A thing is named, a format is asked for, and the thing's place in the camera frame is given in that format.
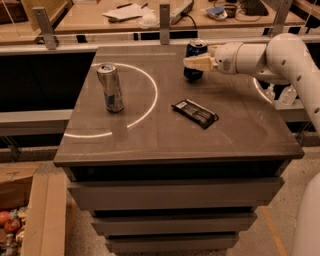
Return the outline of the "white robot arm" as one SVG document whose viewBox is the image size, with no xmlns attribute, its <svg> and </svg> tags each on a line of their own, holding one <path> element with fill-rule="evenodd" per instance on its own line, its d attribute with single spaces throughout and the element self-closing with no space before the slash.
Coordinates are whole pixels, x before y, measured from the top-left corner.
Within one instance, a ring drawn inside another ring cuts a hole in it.
<svg viewBox="0 0 320 256">
<path fill-rule="evenodd" d="M 211 45 L 204 54 L 185 57 L 183 65 L 199 71 L 248 74 L 268 83 L 291 84 L 320 133 L 320 70 L 306 44 L 295 34 L 279 34 L 266 44 Z"/>
</svg>

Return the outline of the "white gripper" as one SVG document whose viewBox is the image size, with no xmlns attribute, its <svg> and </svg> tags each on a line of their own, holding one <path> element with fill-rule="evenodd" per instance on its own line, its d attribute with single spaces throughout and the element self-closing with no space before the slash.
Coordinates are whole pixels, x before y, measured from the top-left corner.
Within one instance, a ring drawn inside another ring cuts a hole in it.
<svg viewBox="0 0 320 256">
<path fill-rule="evenodd" d="M 237 74 L 236 60 L 238 51 L 242 46 L 241 42 L 226 43 L 224 45 L 210 45 L 209 55 L 191 56 L 183 59 L 186 68 L 199 71 L 212 71 L 217 69 L 223 74 Z"/>
</svg>

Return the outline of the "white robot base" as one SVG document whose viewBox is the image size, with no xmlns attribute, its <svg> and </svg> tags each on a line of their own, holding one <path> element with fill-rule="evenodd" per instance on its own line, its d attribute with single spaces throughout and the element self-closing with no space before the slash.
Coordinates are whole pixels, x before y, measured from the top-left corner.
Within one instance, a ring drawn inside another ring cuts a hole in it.
<svg viewBox="0 0 320 256">
<path fill-rule="evenodd" d="M 307 185 L 299 206 L 292 256 L 320 256 L 320 173 Z"/>
</svg>

